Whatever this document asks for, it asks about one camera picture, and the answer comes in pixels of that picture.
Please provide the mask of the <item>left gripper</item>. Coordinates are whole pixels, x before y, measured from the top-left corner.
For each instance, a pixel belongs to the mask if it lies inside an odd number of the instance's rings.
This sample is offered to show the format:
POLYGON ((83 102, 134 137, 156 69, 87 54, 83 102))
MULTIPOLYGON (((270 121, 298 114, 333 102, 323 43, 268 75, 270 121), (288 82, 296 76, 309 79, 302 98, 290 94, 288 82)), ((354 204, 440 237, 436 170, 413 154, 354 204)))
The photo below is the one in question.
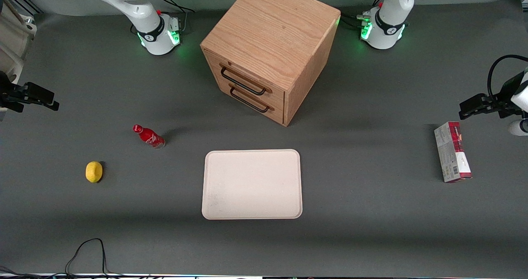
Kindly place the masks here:
MULTIPOLYGON (((512 78, 509 78, 501 87, 499 93, 494 94, 492 89, 493 70, 487 75, 486 88, 491 98, 493 108, 502 112, 501 118, 508 116, 521 116, 527 118, 527 70, 524 70, 512 78)), ((474 115, 488 114, 492 112, 489 108, 488 96, 479 93, 469 99, 460 102, 459 118, 461 121, 474 115)))

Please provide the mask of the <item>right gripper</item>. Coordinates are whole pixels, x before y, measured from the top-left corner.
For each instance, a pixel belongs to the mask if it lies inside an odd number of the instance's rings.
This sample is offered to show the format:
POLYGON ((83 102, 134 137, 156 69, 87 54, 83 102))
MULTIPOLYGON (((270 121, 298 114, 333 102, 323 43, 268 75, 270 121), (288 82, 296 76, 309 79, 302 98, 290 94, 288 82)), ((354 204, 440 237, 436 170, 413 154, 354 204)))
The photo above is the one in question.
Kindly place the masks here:
POLYGON ((23 112, 24 106, 20 101, 25 98, 29 102, 36 102, 53 111, 58 111, 60 104, 54 101, 54 93, 36 85, 33 82, 26 82, 24 85, 12 83, 5 72, 0 72, 0 104, 1 108, 6 108, 14 112, 23 112))

